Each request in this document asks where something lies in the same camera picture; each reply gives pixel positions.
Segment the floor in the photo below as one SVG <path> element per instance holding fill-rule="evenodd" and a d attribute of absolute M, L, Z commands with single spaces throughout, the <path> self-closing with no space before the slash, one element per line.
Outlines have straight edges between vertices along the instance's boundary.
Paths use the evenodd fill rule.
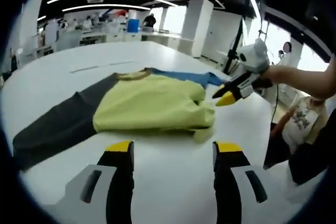
<path fill-rule="evenodd" d="M 215 68 L 215 69 L 218 69 L 218 70 L 219 70 L 219 69 L 222 68 L 218 63 L 213 62 L 213 61 L 209 60 L 209 59 L 206 58 L 206 57 L 203 57 L 203 56 L 202 56 L 202 57 L 198 58 L 198 60 L 199 60 L 200 62 L 203 62 L 203 63 L 205 63 L 205 64 L 207 64 L 207 65 L 209 65 L 209 66 Z M 275 114 L 274 114 L 273 122 L 274 122 L 274 123 L 278 123 L 279 120 L 282 118 L 282 116 L 283 116 L 284 114 L 286 114 L 287 110 L 288 110 L 288 107 L 287 107 L 287 106 L 285 106 L 285 105 L 282 104 L 281 102 L 278 102 L 278 105 L 277 105 L 277 108 L 276 108 L 276 111 L 275 111 Z"/>

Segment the blue bin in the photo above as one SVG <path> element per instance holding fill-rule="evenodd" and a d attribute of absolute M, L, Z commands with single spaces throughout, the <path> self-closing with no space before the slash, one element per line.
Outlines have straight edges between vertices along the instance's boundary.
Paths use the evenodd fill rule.
<path fill-rule="evenodd" d="M 139 26 L 140 26 L 140 20 L 130 19 L 130 20 L 128 20 L 127 32 L 138 33 L 139 32 Z"/>

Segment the clothing pile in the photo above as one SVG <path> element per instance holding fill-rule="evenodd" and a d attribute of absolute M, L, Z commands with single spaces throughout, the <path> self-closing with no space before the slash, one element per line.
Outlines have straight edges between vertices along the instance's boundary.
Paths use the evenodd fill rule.
<path fill-rule="evenodd" d="M 111 130 L 202 131 L 213 126 L 214 105 L 204 102 L 212 73 L 166 72 L 153 68 L 114 73 L 51 108 L 13 140 L 21 169 L 52 157 L 89 137 Z"/>

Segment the laboratory room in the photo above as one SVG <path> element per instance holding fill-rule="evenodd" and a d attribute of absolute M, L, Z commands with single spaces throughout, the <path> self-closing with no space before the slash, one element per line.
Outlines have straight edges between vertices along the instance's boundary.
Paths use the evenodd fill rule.
<path fill-rule="evenodd" d="M 335 0 L 17 1 L 2 165 L 26 221 L 329 223 Z"/>

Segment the desk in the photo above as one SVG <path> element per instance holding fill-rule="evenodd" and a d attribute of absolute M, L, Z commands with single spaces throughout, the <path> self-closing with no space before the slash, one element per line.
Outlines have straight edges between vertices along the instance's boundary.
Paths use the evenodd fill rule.
<path fill-rule="evenodd" d="M 88 67 L 132 61 L 70 73 Z M 75 91 L 96 83 L 113 72 L 132 72 L 144 67 L 205 73 L 218 70 L 171 48 L 153 42 L 114 42 L 60 51 L 31 62 L 7 80 L 2 93 L 2 120 L 8 143 L 24 127 Z M 207 88 L 207 100 L 217 87 Z M 22 178 L 41 204 L 61 199 L 65 185 L 88 164 L 95 164 L 104 149 L 124 140 L 134 143 L 132 220 L 147 223 L 216 223 L 213 188 L 213 141 L 239 144 L 251 164 L 262 165 L 268 144 L 270 105 L 252 94 L 236 104 L 216 108 L 214 134 L 196 144 L 188 135 L 172 133 L 100 133 L 32 167 Z"/>

